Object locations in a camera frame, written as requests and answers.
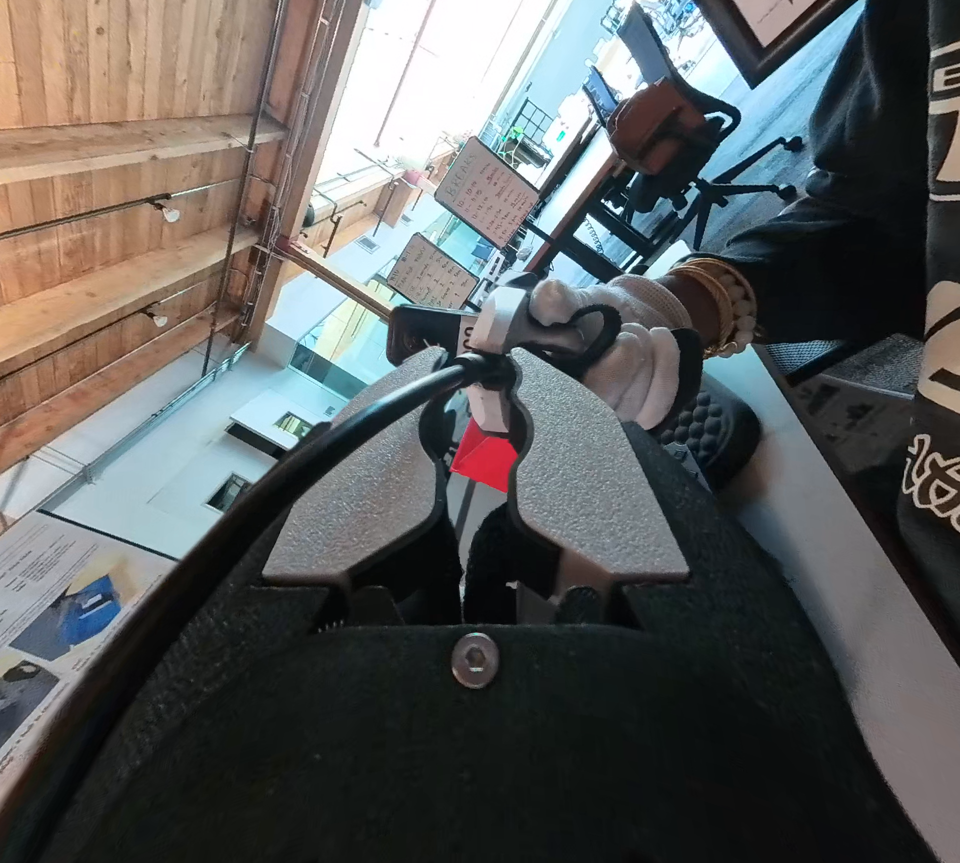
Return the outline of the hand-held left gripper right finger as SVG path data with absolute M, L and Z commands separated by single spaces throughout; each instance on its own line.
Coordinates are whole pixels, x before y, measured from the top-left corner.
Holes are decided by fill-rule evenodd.
M 525 425 L 510 514 L 556 556 L 546 598 L 589 588 L 678 584 L 690 567 L 614 411 L 580 382 L 521 348 L 510 352 Z

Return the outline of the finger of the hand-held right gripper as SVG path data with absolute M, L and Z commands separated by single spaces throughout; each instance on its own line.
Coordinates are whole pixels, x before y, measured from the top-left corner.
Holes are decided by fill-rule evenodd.
M 534 343 L 530 318 L 531 290 L 499 286 L 484 302 L 472 328 L 474 353 L 510 353 L 513 348 Z
M 492 388 L 468 386 L 468 405 L 474 424 L 486 436 L 509 438 L 514 416 L 514 385 Z

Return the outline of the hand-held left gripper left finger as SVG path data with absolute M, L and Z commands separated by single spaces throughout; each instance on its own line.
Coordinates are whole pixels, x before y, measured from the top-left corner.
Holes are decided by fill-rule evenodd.
M 374 435 L 293 506 L 262 570 L 270 586 L 421 588 L 455 575 L 435 397 Z

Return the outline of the red plastic bin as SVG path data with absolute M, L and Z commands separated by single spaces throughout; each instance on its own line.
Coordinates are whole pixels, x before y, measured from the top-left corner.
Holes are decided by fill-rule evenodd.
M 518 458 L 518 451 L 508 437 L 484 432 L 471 418 L 455 451 L 450 472 L 507 494 Z

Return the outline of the person's right forearm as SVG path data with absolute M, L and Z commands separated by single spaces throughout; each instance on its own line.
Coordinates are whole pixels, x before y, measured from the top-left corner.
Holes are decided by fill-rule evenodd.
M 750 285 L 765 343 L 870 345 L 919 340 L 926 307 L 927 197 L 805 196 L 748 227 L 717 253 Z

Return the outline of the person's right hand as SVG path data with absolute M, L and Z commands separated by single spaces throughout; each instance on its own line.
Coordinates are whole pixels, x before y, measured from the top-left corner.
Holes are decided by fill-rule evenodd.
M 621 328 L 582 375 L 583 385 L 623 423 L 650 432 L 671 415 L 681 389 L 681 347 L 675 336 L 692 330 L 688 310 L 660 282 L 626 274 L 585 288 L 548 278 L 533 289 L 531 317 L 545 327 L 567 325 L 597 305 L 618 313 Z

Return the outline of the handwritten whiteboard on stand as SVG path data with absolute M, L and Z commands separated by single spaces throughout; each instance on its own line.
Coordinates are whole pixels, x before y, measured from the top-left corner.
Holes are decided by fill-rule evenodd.
M 386 276 L 412 305 L 464 310 L 479 278 L 421 233 L 414 233 Z
M 463 143 L 433 199 L 503 250 L 538 204 L 540 193 L 474 135 Z

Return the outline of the black bumpy round mat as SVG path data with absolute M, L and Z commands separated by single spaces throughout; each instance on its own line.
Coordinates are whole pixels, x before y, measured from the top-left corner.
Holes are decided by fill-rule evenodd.
M 762 424 L 743 399 L 705 375 L 697 394 L 653 432 L 692 478 L 717 494 L 750 463 Z

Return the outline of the wooden office desk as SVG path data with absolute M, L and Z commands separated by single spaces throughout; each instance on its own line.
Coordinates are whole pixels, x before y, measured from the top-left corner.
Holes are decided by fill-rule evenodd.
M 598 128 L 572 168 L 546 199 L 542 209 L 527 225 L 532 235 L 531 253 L 523 269 L 541 272 L 549 267 L 564 245 L 573 239 L 586 218 L 588 203 L 619 161 L 606 130 Z

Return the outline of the black office chair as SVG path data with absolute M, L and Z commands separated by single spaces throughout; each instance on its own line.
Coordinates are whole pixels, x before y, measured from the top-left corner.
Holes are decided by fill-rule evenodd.
M 631 212 L 647 214 L 658 202 L 669 202 L 677 223 L 668 240 L 693 225 L 691 246 L 699 251 L 713 209 L 726 208 L 731 198 L 772 194 L 786 205 L 797 200 L 793 184 L 743 184 L 738 178 L 775 149 L 799 153 L 805 147 L 802 137 L 775 137 L 724 173 L 707 178 L 704 171 L 714 155 L 741 125 L 741 109 L 687 80 L 639 3 L 627 10 L 616 35 L 637 64 L 642 83 L 605 118 L 613 153 L 634 173 L 626 191 Z

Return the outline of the instruction poster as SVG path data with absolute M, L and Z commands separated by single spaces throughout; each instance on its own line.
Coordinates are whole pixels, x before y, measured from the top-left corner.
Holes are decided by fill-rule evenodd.
M 2 533 L 2 799 L 91 663 L 176 563 L 42 510 Z

